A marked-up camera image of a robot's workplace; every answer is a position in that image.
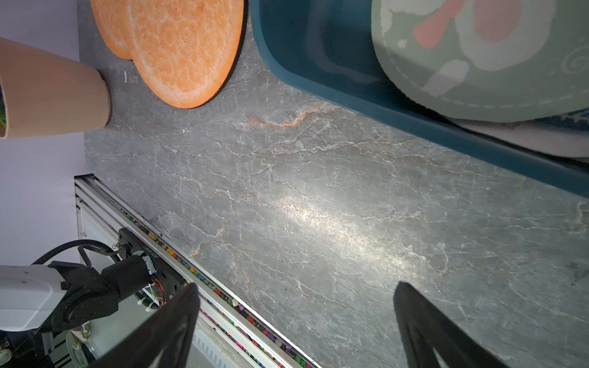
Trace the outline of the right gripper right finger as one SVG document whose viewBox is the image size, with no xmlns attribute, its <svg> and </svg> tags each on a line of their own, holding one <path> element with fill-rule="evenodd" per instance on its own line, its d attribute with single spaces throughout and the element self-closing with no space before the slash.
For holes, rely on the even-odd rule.
<svg viewBox="0 0 589 368">
<path fill-rule="evenodd" d="M 394 311 L 409 367 L 505 367 L 411 284 L 400 282 Z"/>
</svg>

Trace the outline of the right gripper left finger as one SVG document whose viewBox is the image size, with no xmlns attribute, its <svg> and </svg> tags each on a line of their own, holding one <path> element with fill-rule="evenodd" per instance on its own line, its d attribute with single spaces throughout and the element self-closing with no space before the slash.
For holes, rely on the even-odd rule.
<svg viewBox="0 0 589 368">
<path fill-rule="evenodd" d="M 179 290 L 133 333 L 91 367 L 185 367 L 200 311 L 199 289 L 190 283 Z"/>
</svg>

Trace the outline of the blue orange animals coaster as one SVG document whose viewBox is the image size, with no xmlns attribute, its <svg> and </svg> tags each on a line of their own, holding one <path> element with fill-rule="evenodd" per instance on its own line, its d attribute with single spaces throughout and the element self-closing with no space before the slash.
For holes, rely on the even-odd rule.
<svg viewBox="0 0 589 368">
<path fill-rule="evenodd" d="M 563 113 L 552 117 L 544 117 L 535 120 L 536 123 L 544 124 L 559 129 L 589 131 L 589 109 L 577 110 Z"/>
</svg>

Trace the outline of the pale green bunny coaster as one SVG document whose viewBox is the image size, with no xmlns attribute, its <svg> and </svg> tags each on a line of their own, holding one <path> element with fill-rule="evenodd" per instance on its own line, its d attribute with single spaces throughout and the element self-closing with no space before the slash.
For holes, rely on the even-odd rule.
<svg viewBox="0 0 589 368">
<path fill-rule="evenodd" d="M 380 67 L 447 118 L 514 123 L 588 107 L 586 1 L 375 1 Z"/>
</svg>

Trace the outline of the orange cork coaster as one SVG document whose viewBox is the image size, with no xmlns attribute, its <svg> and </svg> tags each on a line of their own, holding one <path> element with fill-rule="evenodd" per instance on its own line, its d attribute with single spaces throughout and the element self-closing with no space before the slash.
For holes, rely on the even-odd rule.
<svg viewBox="0 0 589 368">
<path fill-rule="evenodd" d="M 126 1 L 91 0 L 90 6 L 101 37 L 118 58 L 131 60 L 126 41 Z"/>
<path fill-rule="evenodd" d="M 150 90 L 182 109 L 213 99 L 236 63 L 246 6 L 245 1 L 128 1 L 127 47 Z"/>
</svg>

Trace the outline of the teal plastic storage box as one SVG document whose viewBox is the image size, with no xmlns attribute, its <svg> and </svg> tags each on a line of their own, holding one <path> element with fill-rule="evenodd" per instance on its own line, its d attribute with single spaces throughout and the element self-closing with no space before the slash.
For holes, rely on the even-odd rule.
<svg viewBox="0 0 589 368">
<path fill-rule="evenodd" d="M 458 127 L 410 101 L 380 67 L 369 1 L 251 1 L 256 45 L 281 81 L 460 153 L 582 197 L 588 165 Z"/>
</svg>

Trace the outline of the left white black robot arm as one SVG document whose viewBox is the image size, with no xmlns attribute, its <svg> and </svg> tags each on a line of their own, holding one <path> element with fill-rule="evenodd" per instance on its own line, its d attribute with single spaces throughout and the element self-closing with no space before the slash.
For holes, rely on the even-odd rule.
<svg viewBox="0 0 589 368">
<path fill-rule="evenodd" d="M 89 261 L 54 261 L 55 256 L 70 248 L 76 248 L 84 259 L 88 251 L 94 251 L 115 263 L 97 271 Z M 119 259 L 118 253 L 102 242 L 68 242 L 32 265 L 1 268 L 1 329 L 11 333 L 70 330 L 114 314 L 121 301 L 155 279 L 155 265 L 145 251 Z"/>
</svg>

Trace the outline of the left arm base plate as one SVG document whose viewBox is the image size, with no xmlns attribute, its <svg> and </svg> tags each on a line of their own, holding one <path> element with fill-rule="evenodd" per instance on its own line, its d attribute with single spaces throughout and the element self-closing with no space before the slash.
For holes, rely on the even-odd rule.
<svg viewBox="0 0 589 368">
<path fill-rule="evenodd" d="M 172 301 L 187 283 L 185 278 L 170 266 L 166 259 L 150 248 L 149 244 L 128 228 L 119 230 L 119 242 L 125 248 L 124 257 L 140 256 L 147 267 L 150 283 L 147 294 L 161 307 Z"/>
</svg>

